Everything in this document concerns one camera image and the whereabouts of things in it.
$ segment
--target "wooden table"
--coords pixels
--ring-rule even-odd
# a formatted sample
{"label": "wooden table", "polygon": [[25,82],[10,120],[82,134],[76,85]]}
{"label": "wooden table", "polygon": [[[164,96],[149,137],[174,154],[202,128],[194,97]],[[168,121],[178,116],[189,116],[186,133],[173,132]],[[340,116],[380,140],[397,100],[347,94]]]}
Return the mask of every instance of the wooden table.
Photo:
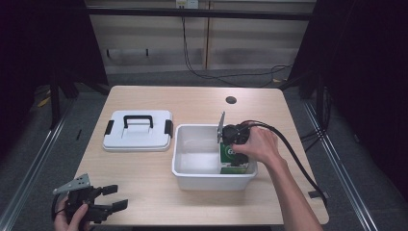
{"label": "wooden table", "polygon": [[[228,104],[234,96],[237,103]],[[226,124],[255,119],[274,126],[288,139],[301,163],[313,177],[291,113],[280,90],[186,87],[114,87],[90,138],[76,176],[88,173],[94,187],[117,184],[118,192],[99,196],[97,204],[129,199],[126,210],[108,217],[110,225],[268,225],[282,224],[278,199],[267,169],[239,192],[196,192],[178,188],[171,172],[174,138],[166,152],[114,153],[103,149],[108,121],[114,111],[169,110],[174,131],[179,124]],[[320,223],[328,221],[321,199],[310,199],[314,189],[280,142],[281,155]]]}

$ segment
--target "human arm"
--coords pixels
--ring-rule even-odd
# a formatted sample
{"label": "human arm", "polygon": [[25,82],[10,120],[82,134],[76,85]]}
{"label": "human arm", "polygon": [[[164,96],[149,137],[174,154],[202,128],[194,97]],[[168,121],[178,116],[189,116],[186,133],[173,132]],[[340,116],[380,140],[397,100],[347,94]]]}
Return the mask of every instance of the human arm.
{"label": "human arm", "polygon": [[276,189],[286,230],[322,230],[318,218],[294,181],[288,163],[280,156],[277,144],[278,138],[274,133],[251,127],[246,144],[233,144],[232,149],[267,167]]}
{"label": "human arm", "polygon": [[[54,228],[55,231],[78,231],[79,224],[81,219],[87,213],[88,204],[83,204],[79,209],[75,212],[74,216],[72,217],[71,222],[68,224],[68,220],[66,218],[66,213],[64,211],[65,202],[67,197],[60,201],[58,204],[58,211],[57,215],[55,216],[54,220]],[[89,230],[89,223],[85,224],[84,230]]]}

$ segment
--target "black camera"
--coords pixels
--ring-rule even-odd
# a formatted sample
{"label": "black camera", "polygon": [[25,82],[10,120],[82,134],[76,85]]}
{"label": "black camera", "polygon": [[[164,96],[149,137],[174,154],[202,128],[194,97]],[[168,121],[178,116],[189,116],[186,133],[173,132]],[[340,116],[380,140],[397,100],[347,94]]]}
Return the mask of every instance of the black camera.
{"label": "black camera", "polygon": [[225,145],[245,144],[249,139],[249,127],[247,124],[226,125],[222,128],[222,142]]}

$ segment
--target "wrist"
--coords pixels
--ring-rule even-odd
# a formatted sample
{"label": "wrist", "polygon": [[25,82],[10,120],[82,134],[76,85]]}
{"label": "wrist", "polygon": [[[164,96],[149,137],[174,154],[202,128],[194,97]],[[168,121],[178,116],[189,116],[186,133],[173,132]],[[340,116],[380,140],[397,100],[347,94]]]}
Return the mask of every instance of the wrist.
{"label": "wrist", "polygon": [[288,162],[283,159],[280,155],[270,155],[271,158],[268,158],[264,165],[267,167],[269,171],[272,173],[282,172],[283,170],[288,168]]}

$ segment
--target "white lid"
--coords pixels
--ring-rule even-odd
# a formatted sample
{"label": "white lid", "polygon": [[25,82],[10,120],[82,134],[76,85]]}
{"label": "white lid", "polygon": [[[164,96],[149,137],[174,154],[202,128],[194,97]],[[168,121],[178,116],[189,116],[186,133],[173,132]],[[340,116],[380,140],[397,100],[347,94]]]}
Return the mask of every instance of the white lid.
{"label": "white lid", "polygon": [[107,151],[166,151],[172,137],[169,111],[115,111],[107,126]]}

